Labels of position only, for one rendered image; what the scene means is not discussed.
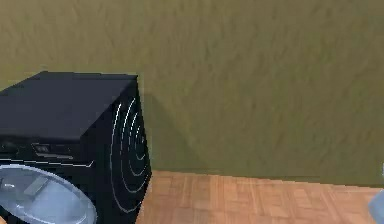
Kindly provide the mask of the pale blue round object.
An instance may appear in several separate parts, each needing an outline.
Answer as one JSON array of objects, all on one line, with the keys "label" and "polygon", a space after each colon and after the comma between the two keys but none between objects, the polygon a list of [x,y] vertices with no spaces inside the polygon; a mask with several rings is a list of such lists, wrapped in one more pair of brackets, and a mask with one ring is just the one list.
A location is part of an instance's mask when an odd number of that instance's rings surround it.
[{"label": "pale blue round object", "polygon": [[376,224],[384,224],[384,189],[374,195],[368,203],[368,208]]}]

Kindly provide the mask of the black washing machine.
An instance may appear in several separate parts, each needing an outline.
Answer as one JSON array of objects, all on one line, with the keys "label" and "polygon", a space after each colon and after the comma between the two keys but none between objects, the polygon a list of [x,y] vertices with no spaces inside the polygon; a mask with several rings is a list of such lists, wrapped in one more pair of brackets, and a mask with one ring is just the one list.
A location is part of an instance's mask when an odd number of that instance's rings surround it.
[{"label": "black washing machine", "polygon": [[137,76],[41,71],[0,91],[6,224],[136,224],[151,175]]}]

